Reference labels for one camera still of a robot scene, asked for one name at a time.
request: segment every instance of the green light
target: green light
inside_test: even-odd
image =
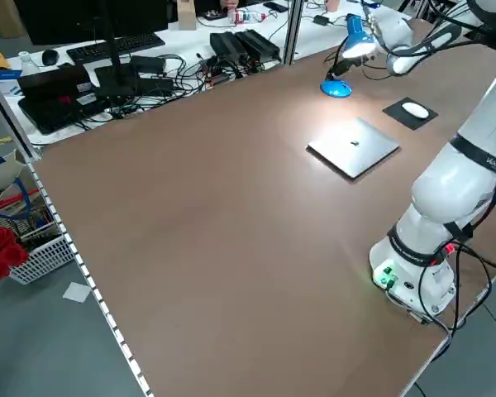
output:
[[[375,282],[382,285],[382,288],[392,288],[397,281],[397,276],[393,274],[394,263],[392,260],[386,260],[382,265],[377,267],[373,272]]]

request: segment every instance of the workbench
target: workbench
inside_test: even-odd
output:
[[[459,47],[382,81],[354,69],[345,99],[320,91],[327,55],[110,122],[34,163],[144,390],[393,397],[440,349],[441,329],[373,284],[368,255],[494,80],[496,52]],[[411,131],[382,112],[405,97],[439,116]],[[306,147],[353,117],[401,149],[349,181]],[[496,262],[496,209],[473,244]],[[473,258],[461,269],[463,313],[486,279]]]

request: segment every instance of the lamp base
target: lamp base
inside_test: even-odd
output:
[[[320,84],[322,92],[333,98],[347,98],[353,89],[344,80],[324,80]]]

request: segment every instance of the desk lamp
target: desk lamp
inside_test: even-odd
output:
[[[351,66],[360,66],[362,57],[374,51],[376,44],[373,37],[364,31],[362,18],[358,15],[347,14],[347,38],[336,50],[334,64],[328,70],[325,80],[320,84],[322,91],[333,98],[346,98],[351,95],[352,88],[336,76],[344,74]],[[342,57],[344,60],[338,62],[340,50],[344,47]]]

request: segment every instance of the robotic arm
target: robotic arm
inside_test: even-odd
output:
[[[391,49],[387,48],[380,28],[375,26],[379,32],[378,35],[375,34],[375,38],[388,53],[387,67],[391,75],[404,75],[411,72],[422,60],[435,54],[435,51],[444,49],[453,41],[473,31],[474,28],[478,30],[483,25],[483,22],[470,10],[466,0],[453,7],[446,16],[460,25],[451,22],[436,25],[422,42],[414,46],[397,45]]]
[[[421,43],[391,49],[378,25],[372,23],[375,38],[389,54],[389,73],[409,73],[469,31],[496,49],[496,0],[466,0],[448,16]],[[380,288],[412,311],[431,317],[456,294],[455,276],[443,249],[450,242],[471,238],[496,204],[496,80],[455,137],[415,181],[412,199],[387,236],[371,249],[370,264]]]

